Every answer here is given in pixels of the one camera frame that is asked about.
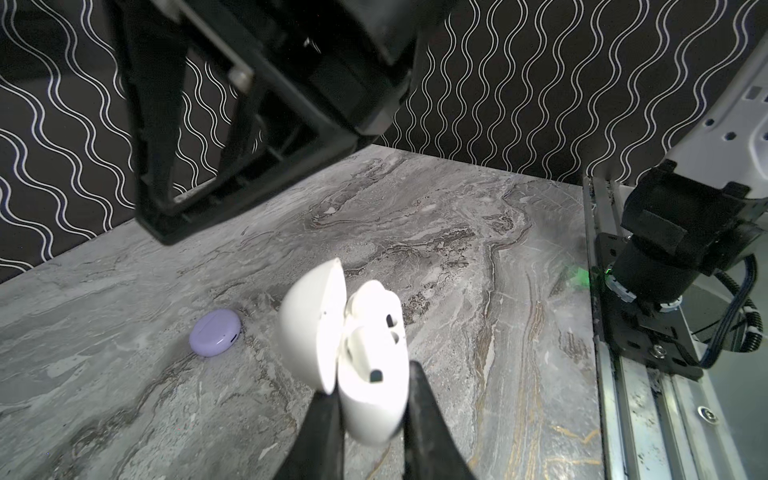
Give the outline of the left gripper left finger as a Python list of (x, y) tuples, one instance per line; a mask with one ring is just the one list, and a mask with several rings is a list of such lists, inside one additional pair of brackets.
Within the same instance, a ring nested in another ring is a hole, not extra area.
[(345, 431), (337, 391), (316, 392), (274, 479), (343, 479)]

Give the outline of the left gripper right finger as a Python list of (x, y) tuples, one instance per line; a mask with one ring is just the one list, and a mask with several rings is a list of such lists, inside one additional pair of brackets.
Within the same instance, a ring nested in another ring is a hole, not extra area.
[(443, 418), (422, 365), (409, 362), (404, 479), (473, 479)]

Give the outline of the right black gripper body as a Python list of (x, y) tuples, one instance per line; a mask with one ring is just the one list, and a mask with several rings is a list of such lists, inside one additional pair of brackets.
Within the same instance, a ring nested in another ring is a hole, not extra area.
[(452, 1), (182, 1), (241, 92), (269, 86), (361, 136), (383, 134)]

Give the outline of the white earbud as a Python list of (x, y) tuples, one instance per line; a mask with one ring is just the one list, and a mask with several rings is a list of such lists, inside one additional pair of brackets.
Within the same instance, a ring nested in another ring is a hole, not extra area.
[(367, 383), (382, 383), (398, 341), (397, 334), (386, 328), (361, 326), (353, 330), (347, 337), (346, 348), (357, 375)]
[(348, 300), (345, 320), (349, 326), (387, 328), (404, 332), (400, 298), (377, 280), (365, 282)]

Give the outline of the white earbud charging case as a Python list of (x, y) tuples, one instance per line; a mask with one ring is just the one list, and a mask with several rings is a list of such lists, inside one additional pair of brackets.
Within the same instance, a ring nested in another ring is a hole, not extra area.
[(407, 338), (405, 325), (402, 334), (390, 330), (399, 341), (385, 380), (377, 384), (363, 381), (346, 348), (347, 337), (358, 328), (345, 320), (345, 308), (354, 293), (347, 291), (339, 259), (305, 273), (283, 299), (280, 345), (297, 379), (326, 395), (338, 392), (349, 435), (361, 444), (377, 446), (397, 434), (405, 414), (409, 391)]

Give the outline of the purple earbud charging case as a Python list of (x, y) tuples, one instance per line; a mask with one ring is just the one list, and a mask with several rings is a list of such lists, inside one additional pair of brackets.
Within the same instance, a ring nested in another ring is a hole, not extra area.
[(214, 357), (228, 350), (238, 339), (241, 321), (230, 309), (218, 309), (201, 317), (189, 335), (192, 351), (203, 357)]

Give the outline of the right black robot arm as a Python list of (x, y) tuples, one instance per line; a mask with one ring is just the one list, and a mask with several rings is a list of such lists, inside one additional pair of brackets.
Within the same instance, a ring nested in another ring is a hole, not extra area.
[[(135, 158), (136, 217), (175, 244), (234, 218), (367, 147), (415, 83), (450, 1), (110, 1)], [(210, 59), (237, 89), (214, 180), (172, 191), (186, 59)], [(767, 209), (767, 109), (747, 91), (760, 47), (713, 107), (628, 197), (630, 244), (613, 265), (636, 297), (666, 303), (731, 267)]]

